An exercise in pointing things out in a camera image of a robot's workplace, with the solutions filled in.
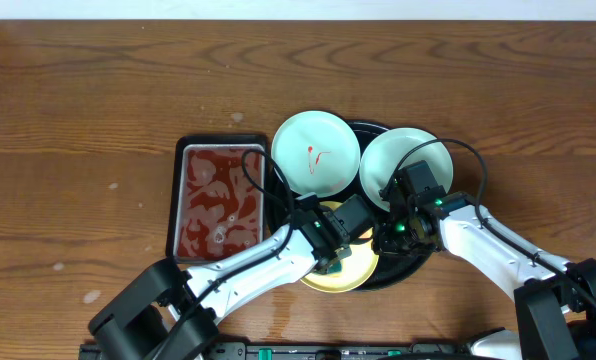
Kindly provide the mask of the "green and yellow sponge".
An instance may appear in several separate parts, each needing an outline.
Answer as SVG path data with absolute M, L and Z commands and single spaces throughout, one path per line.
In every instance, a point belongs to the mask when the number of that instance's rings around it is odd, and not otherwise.
M 330 265 L 326 269 L 325 274 L 326 275 L 333 275 L 333 274 L 340 273 L 341 271 L 342 271 L 342 264 L 340 262 L 336 262 L 336 263 Z

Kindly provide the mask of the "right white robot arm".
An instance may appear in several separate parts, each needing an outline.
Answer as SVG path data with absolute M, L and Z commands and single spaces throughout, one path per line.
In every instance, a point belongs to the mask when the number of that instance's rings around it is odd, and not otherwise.
M 379 192 L 389 220 L 379 237 L 406 255 L 447 251 L 514 303 L 518 330 L 471 341 L 466 359 L 596 359 L 596 260 L 574 263 L 504 226 L 463 192 L 433 180 L 390 181 Z

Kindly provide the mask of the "yellow plate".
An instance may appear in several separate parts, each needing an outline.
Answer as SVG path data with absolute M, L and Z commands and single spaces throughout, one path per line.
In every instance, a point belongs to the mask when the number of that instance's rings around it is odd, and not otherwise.
M 372 248 L 373 229 L 367 232 L 371 239 L 363 244 L 350 244 L 346 256 L 337 262 L 342 264 L 342 271 L 326 275 L 325 270 L 307 274 L 301 282 L 320 292 L 343 293 L 358 290 L 374 273 L 379 256 Z

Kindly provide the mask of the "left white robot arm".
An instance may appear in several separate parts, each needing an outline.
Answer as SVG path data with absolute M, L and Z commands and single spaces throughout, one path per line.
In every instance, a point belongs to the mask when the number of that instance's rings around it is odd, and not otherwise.
M 334 210 L 304 196 L 287 224 L 226 259 L 179 268 L 166 258 L 145 269 L 89 323 L 107 359 L 195 359 L 219 323 L 258 296 L 346 256 L 374 223 L 359 195 Z

